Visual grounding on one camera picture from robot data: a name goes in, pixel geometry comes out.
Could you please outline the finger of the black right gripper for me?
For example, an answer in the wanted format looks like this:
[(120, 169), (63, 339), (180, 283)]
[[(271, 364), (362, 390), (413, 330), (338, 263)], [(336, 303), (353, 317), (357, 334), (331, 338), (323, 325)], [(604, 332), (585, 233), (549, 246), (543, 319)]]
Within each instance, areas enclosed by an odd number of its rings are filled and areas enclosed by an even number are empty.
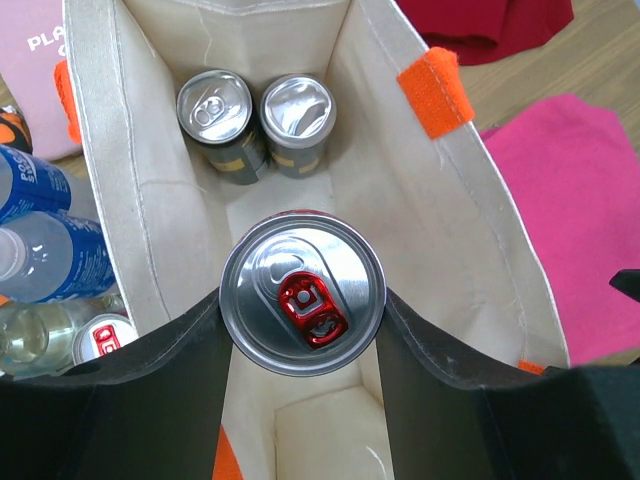
[(609, 280), (609, 284), (629, 298), (640, 301), (639, 269), (622, 269)]

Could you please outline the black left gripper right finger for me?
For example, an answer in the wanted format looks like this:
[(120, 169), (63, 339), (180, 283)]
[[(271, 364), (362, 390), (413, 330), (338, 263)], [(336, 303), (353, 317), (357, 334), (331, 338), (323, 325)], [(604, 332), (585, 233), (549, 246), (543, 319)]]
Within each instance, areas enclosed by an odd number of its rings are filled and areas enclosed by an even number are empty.
[(389, 293), (376, 348), (399, 479), (635, 479), (639, 370), (497, 361)]

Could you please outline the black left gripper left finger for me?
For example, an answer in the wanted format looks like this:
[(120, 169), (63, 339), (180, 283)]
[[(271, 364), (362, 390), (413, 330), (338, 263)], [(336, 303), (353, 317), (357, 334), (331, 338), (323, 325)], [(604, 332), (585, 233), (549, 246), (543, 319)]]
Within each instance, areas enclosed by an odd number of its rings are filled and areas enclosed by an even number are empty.
[(231, 347), (213, 291), (62, 376), (2, 381), (2, 478), (211, 478)]

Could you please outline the red bull can front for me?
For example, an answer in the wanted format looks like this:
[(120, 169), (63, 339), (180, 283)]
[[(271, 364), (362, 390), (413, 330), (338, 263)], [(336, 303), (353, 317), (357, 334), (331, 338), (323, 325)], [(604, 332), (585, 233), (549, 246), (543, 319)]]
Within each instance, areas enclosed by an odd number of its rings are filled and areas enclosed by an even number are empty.
[(72, 361), (77, 366), (128, 345), (139, 338), (135, 325), (116, 313), (97, 315), (84, 325), (72, 342)]

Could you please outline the red bull can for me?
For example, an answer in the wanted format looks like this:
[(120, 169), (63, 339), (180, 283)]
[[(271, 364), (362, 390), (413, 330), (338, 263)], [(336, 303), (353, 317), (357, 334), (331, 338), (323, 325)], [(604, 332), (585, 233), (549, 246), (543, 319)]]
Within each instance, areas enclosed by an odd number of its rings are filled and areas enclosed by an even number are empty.
[(367, 240), (334, 215), (289, 210), (254, 225), (222, 270), (219, 306), (235, 346), (290, 377), (332, 373), (375, 338), (387, 299)]
[(72, 342), (72, 361), (77, 366), (128, 345), (139, 338), (135, 325), (116, 313), (97, 315), (84, 325)]

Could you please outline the green glass bottle front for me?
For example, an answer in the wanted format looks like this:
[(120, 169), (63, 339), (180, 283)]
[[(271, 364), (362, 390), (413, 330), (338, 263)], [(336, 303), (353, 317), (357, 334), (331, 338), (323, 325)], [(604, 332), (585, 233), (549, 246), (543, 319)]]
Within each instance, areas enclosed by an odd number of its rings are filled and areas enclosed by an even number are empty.
[(101, 314), (126, 316), (121, 296), (2, 306), (1, 372), (27, 378), (67, 369), (75, 335)]

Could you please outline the beige canvas tote bag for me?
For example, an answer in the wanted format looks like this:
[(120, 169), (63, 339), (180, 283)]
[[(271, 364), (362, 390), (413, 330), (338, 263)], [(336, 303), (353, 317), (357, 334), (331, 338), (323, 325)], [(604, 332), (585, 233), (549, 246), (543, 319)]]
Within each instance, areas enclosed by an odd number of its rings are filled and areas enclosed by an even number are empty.
[[(470, 121), (432, 139), (416, 87), (428, 47), (391, 1), (67, 1), (66, 47), (84, 155), (128, 313), (143, 340), (220, 282), (233, 245), (282, 211), (353, 226), (380, 258), (389, 312), (374, 343), (327, 375), (292, 378), (229, 340), (181, 375), (247, 479), (509, 477), (486, 401), (521, 359), (565, 367), (549, 282)], [(232, 186), (182, 133), (179, 87), (211, 68), (259, 95), (289, 73), (337, 106), (310, 178)]]

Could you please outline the Pocari Sweat bottle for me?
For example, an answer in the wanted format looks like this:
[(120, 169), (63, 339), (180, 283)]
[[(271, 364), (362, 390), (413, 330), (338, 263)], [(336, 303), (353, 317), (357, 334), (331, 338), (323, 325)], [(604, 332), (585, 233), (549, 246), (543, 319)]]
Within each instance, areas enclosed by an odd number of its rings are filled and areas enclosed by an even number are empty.
[(98, 220), (88, 179), (2, 145), (1, 222), (36, 211)]
[(115, 290), (98, 222), (31, 212), (1, 226), (1, 294), (9, 300), (51, 303)]

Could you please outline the dark can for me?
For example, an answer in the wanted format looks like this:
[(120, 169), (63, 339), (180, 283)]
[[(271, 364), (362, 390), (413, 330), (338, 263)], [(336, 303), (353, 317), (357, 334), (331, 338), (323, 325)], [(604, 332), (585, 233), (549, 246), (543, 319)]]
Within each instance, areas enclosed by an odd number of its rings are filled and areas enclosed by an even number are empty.
[(251, 185), (267, 172), (254, 100), (238, 74), (214, 69), (192, 77), (178, 93), (176, 113), (183, 131), (227, 181)]

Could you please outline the magenta folded cloth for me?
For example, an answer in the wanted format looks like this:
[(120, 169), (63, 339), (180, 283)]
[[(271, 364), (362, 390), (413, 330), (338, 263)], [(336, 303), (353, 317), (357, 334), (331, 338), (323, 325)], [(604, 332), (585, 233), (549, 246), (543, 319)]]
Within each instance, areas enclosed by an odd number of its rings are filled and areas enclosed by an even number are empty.
[(610, 281), (639, 266), (639, 160), (618, 115), (573, 94), (481, 135), (517, 204), (574, 365), (639, 346), (639, 303)]

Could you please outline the dark red cloth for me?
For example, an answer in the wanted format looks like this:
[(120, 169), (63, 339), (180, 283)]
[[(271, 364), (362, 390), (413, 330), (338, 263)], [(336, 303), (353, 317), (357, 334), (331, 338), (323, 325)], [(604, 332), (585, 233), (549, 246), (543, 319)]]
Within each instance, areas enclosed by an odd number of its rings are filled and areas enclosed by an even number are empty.
[(545, 45), (574, 19), (569, 0), (399, 0), (431, 47), (482, 65)]

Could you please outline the orange camouflage cloth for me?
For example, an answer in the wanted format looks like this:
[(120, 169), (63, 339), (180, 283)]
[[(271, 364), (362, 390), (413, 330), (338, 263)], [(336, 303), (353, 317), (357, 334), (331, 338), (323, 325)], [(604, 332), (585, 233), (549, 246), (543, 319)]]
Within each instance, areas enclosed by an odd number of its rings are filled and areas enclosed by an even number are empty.
[(12, 105), (3, 106), (0, 113), (1, 144), (33, 153), (33, 142), (27, 123), (21, 113)]

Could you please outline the light pink printed cloth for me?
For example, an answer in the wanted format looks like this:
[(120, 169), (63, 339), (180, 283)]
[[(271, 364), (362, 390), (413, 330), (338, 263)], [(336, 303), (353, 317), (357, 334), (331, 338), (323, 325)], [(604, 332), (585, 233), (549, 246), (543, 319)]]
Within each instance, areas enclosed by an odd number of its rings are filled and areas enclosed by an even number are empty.
[(1, 77), (26, 120), (33, 153), (49, 161), (81, 151), (68, 133), (54, 80), (55, 67), (65, 59), (61, 1), (1, 3)]

